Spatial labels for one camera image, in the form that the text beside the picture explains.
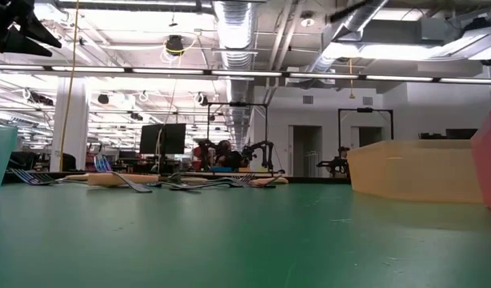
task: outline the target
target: yellow plastic bin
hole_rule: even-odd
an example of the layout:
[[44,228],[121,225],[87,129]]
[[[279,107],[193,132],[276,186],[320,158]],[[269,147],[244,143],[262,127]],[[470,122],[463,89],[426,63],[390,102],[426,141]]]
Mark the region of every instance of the yellow plastic bin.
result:
[[348,155],[354,191],[425,202],[482,203],[469,140],[384,141]]

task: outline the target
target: green table surface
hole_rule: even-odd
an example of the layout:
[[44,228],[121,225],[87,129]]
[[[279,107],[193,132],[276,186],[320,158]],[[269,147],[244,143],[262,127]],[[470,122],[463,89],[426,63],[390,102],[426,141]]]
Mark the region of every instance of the green table surface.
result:
[[491,211],[350,186],[0,191],[0,287],[491,287]]

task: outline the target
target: pink container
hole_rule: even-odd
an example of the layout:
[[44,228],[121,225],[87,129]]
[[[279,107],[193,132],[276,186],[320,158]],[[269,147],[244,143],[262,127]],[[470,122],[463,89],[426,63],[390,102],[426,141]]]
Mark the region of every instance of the pink container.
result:
[[484,204],[491,208],[491,112],[471,143]]

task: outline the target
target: robotic arm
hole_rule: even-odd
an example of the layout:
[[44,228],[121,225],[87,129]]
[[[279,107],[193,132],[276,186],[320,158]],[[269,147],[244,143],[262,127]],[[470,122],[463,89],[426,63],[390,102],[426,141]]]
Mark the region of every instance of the robotic arm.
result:
[[261,160],[261,166],[264,168],[267,168],[269,171],[273,170],[273,164],[272,164],[272,149],[274,147],[274,144],[271,141],[262,141],[256,144],[253,144],[251,146],[245,146],[244,149],[242,150],[242,156],[244,158],[247,158],[249,161],[253,160],[254,151],[256,149],[261,149],[261,152],[263,152],[263,159]]

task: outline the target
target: monitor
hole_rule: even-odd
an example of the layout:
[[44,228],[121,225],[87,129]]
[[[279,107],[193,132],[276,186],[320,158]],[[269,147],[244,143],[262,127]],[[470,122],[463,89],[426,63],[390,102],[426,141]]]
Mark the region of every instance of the monitor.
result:
[[119,158],[136,158],[137,153],[135,151],[119,151]]
[[162,141],[164,142],[164,153],[185,153],[186,124],[154,124],[143,126],[139,152],[141,154],[155,154],[158,133],[160,133],[161,129],[162,136],[165,137],[165,139],[160,139],[160,143]]
[[477,129],[447,129],[446,138],[453,140],[470,140]]

